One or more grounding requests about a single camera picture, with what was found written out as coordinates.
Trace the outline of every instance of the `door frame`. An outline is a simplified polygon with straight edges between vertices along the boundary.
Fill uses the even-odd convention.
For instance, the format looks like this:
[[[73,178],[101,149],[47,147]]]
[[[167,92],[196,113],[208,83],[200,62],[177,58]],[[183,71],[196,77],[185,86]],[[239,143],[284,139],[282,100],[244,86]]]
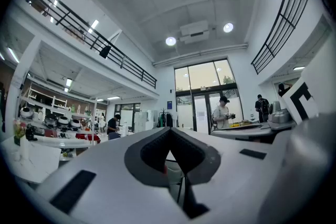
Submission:
[[[206,107],[206,114],[207,114],[207,121],[208,121],[208,134],[211,132],[211,107],[210,107],[210,101],[209,101],[209,95],[217,94],[219,93],[219,98],[223,96],[222,90],[215,90],[215,91],[207,91],[207,92],[201,92],[197,94],[192,95],[192,103],[193,103],[193,128],[194,131],[197,132],[197,119],[196,119],[196,108],[195,108],[195,97],[204,96],[205,98],[205,107]]]

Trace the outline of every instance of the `man in dark clothing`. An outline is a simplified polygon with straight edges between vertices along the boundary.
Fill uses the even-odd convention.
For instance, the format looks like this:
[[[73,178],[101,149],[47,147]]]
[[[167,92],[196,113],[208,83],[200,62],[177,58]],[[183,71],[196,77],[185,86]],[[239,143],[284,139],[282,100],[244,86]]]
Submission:
[[[264,99],[261,94],[258,95],[258,100],[256,101],[256,111],[259,112],[259,122],[267,122],[268,120],[268,100]]]
[[[109,136],[109,140],[120,137],[120,135],[117,133],[117,131],[119,131],[119,128],[117,128],[117,121],[119,121],[120,119],[120,115],[117,114],[109,120],[109,123],[107,125],[107,134]]]
[[[292,84],[288,84],[288,83],[280,83],[279,84],[279,91],[278,94],[280,95],[280,97],[282,97],[286,92],[288,92],[288,90],[292,88]]]

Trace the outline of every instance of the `ceiling pipe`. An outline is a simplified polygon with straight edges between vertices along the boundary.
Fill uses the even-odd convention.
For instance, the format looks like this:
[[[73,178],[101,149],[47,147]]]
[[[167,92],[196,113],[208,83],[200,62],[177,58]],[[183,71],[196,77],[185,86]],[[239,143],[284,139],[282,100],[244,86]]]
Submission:
[[[168,66],[168,65],[178,63],[182,60],[190,59],[190,58],[197,57],[197,56],[209,55],[209,54],[225,52],[225,51],[229,51],[229,50],[246,49],[247,46],[248,46],[248,44],[244,43],[244,44],[239,44],[239,45],[226,46],[226,47],[223,47],[223,48],[200,50],[200,51],[197,51],[197,52],[192,52],[190,54],[183,54],[183,55],[180,55],[180,56],[169,58],[167,60],[154,62],[153,66],[155,66],[155,67]]]

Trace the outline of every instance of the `chair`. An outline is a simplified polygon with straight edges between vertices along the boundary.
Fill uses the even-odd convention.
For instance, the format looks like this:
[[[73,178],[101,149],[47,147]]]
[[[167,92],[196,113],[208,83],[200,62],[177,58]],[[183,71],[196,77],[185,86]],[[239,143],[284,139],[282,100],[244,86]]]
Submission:
[[[169,184],[180,186],[177,196],[177,203],[179,203],[184,174],[177,163],[166,162],[166,166]]]

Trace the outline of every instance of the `black metal railing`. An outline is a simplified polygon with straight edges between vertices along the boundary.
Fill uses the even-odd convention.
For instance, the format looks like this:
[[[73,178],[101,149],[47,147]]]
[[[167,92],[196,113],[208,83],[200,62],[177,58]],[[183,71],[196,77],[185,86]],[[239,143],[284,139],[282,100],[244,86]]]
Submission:
[[[43,16],[50,16],[50,20],[52,20],[54,24],[62,27],[65,32],[73,36],[85,46],[88,46],[91,50],[99,53],[106,46],[111,46],[107,55],[108,59],[119,65],[120,68],[132,73],[141,79],[141,81],[144,81],[150,86],[156,88],[157,80],[152,75],[125,55],[98,31],[92,29],[88,22],[85,22],[62,1],[56,0],[57,5],[54,5],[55,0],[25,1],[38,10]]]
[[[272,29],[251,63],[257,74],[274,59],[285,45],[295,30],[307,2],[308,0],[282,0]]]

